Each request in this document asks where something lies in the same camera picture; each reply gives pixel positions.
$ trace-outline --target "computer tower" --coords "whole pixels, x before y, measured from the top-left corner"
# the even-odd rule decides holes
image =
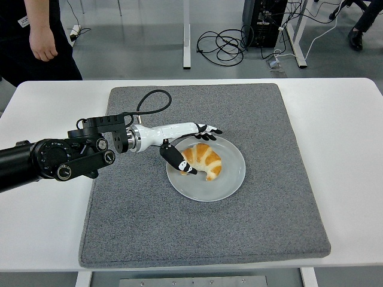
[[[248,47],[275,47],[286,6],[287,0],[245,0],[242,21]]]

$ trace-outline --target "person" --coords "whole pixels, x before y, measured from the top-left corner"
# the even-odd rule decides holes
[[[59,0],[0,0],[0,75],[25,81],[82,80]]]
[[[383,10],[383,0],[371,0],[371,3],[348,33],[350,47],[355,51],[363,49],[362,36],[371,27],[378,14]]]

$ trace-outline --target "metal plate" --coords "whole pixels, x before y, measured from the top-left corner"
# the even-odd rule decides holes
[[[266,276],[121,279],[119,287],[267,287]]]

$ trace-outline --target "gray felt mat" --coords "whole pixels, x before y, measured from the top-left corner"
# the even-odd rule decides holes
[[[155,88],[113,89],[107,113],[135,111],[141,98]],[[117,154],[115,163],[99,170],[93,182],[80,245],[81,266],[236,264],[330,253],[277,85],[158,88],[170,92],[172,105],[143,116],[142,124],[191,121],[222,129],[221,137],[244,156],[244,182],[224,200],[194,201],[173,188],[158,147]],[[152,95],[141,110],[158,109],[166,99]],[[106,138],[112,143],[110,135]]]

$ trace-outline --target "person's hand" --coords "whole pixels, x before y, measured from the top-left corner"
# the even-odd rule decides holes
[[[48,62],[57,56],[54,36],[49,27],[31,29],[29,43],[36,59]]]

